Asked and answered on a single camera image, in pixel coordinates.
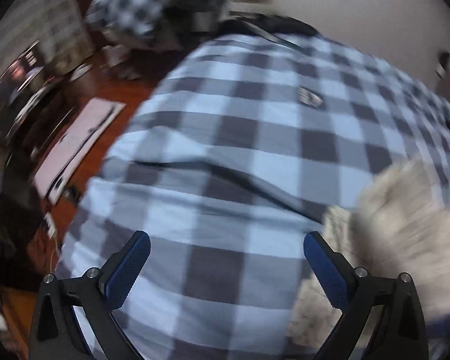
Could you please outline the cream plaid tweed jacket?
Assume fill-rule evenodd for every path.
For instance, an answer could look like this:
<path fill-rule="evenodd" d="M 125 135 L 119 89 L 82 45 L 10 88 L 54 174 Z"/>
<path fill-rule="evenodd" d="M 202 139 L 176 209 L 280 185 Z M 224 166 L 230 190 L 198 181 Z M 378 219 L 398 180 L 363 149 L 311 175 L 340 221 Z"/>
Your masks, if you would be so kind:
<path fill-rule="evenodd" d="M 352 267 L 376 277 L 411 275 L 429 339 L 450 318 L 450 205 L 438 201 L 437 180 L 419 158 L 382 171 L 358 197 L 353 211 L 329 207 L 317 232 Z M 353 353 L 368 345 L 382 308 L 375 306 Z M 342 312 L 332 307 L 317 277 L 301 282 L 288 334 L 295 345 L 318 353 Z"/>

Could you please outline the black clothing pile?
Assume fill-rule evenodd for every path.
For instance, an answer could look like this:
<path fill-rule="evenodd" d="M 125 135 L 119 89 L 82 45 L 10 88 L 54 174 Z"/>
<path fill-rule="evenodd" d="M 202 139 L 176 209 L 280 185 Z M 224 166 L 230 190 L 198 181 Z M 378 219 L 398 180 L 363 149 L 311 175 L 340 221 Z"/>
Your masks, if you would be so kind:
<path fill-rule="evenodd" d="M 298 19 L 255 13 L 251 16 L 232 16 L 225 19 L 218 25 L 214 37 L 247 35 L 263 38 L 293 50 L 302 49 L 299 45 L 280 37 L 280 34 L 297 35 L 305 38 L 314 38 L 320 35 L 314 27 Z"/>

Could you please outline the blue checkered bed sheet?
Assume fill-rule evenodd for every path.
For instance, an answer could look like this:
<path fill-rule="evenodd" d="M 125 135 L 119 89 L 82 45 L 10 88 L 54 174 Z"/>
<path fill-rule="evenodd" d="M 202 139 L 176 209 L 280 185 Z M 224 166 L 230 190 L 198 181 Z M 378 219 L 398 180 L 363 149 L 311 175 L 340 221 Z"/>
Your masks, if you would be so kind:
<path fill-rule="evenodd" d="M 116 319 L 146 359 L 311 359 L 286 336 L 302 243 L 395 161 L 450 204 L 450 103 L 325 37 L 207 41 L 143 102 L 88 182 L 56 273 L 138 231 L 151 255 Z"/>

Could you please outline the rumpled blue checkered quilt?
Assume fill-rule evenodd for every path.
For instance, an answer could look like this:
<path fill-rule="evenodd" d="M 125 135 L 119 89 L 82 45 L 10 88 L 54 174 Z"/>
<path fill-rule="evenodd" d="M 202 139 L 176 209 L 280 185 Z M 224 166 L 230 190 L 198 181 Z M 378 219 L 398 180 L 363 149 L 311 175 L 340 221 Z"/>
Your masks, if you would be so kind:
<path fill-rule="evenodd" d="M 193 30 L 194 16 L 216 18 L 225 0 L 92 0 L 85 21 L 102 33 L 112 32 L 135 41 L 153 44 L 169 24 L 185 31 Z"/>

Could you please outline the white wall lamp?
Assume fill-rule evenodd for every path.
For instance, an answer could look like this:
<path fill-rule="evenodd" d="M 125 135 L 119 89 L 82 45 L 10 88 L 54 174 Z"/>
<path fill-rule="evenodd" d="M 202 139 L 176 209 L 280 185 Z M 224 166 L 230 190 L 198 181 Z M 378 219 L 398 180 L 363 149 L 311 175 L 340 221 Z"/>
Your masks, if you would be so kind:
<path fill-rule="evenodd" d="M 440 50 L 437 54 L 436 74 L 440 80 L 444 80 L 450 75 L 450 52 Z"/>

